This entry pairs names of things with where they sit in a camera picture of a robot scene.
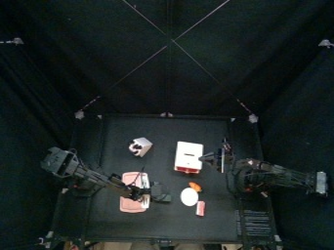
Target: black table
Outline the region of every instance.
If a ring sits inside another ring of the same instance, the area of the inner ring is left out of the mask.
[[[129,151],[129,142],[141,137],[153,142],[143,158]],[[257,127],[247,117],[88,115],[79,120],[72,147],[84,164],[106,175],[138,172],[145,167],[150,180],[169,187],[173,202],[151,203],[143,213],[130,214],[121,212],[119,194],[108,188],[90,198],[60,193],[52,224],[58,240],[241,242],[239,207],[225,175],[205,164],[198,175],[174,170],[178,141],[203,144],[207,153],[217,151],[225,137],[233,142],[237,159],[262,158]],[[203,218],[195,215],[195,206],[186,206],[181,200],[189,182],[203,188]]]

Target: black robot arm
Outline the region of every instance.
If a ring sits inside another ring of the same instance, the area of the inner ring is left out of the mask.
[[[50,153],[40,162],[40,166],[56,177],[62,179],[76,177],[80,180],[94,183],[102,188],[114,189],[121,193],[121,196],[130,198],[131,200],[141,200],[145,194],[150,194],[150,188],[139,188],[134,185],[126,185],[122,182],[121,176],[117,174],[107,177],[86,168],[78,155],[72,151],[63,150],[59,147],[52,147],[48,151]]]
[[[322,171],[304,173],[251,158],[239,160],[235,168],[238,190],[304,188],[306,193],[328,196],[328,176]]]

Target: red and white box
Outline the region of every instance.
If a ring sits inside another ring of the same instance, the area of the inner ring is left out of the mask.
[[[203,145],[178,142],[174,170],[187,174],[198,174],[202,169],[202,162],[198,159],[202,155]]]
[[[203,216],[203,212],[205,212],[205,202],[201,200],[197,203],[195,214],[199,215],[199,216]]]

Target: orange object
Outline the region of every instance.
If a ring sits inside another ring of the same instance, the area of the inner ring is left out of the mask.
[[[202,191],[202,187],[201,187],[199,184],[197,184],[197,183],[190,183],[190,186],[191,186],[191,188],[193,188],[197,192],[201,192],[201,191]]]

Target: white plate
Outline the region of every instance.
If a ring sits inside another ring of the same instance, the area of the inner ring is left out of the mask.
[[[197,191],[191,188],[187,187],[183,189],[182,192],[182,201],[186,206],[194,206],[198,202],[198,193]]]

